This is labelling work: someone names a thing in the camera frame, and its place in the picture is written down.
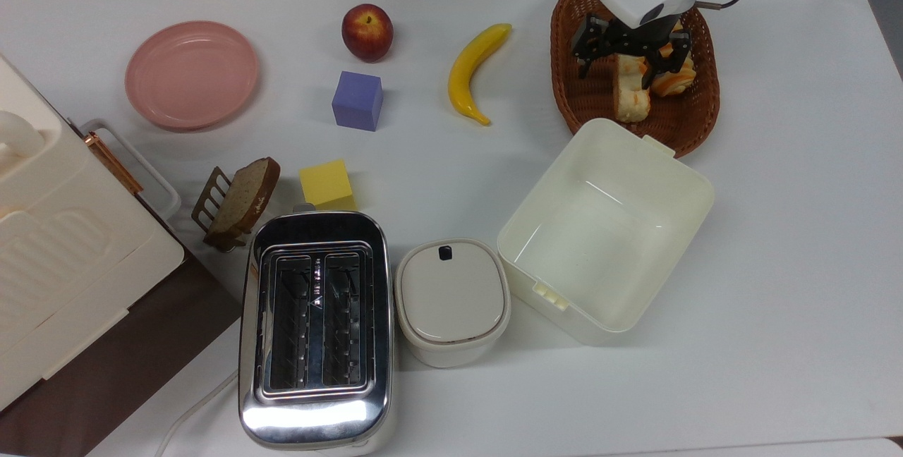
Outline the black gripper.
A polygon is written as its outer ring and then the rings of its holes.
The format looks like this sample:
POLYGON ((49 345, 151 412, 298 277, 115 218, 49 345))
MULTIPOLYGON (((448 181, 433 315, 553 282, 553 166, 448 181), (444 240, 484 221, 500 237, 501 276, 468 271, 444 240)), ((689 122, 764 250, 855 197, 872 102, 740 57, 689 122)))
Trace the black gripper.
POLYGON ((618 18, 606 21, 587 14, 570 46, 571 55, 578 63, 578 78, 586 78, 593 62, 604 56, 647 56, 648 52, 659 50, 655 64, 651 63, 655 77, 650 88, 687 90, 693 84, 691 36, 689 32, 673 32, 678 20, 679 16, 665 16, 629 28, 618 18))

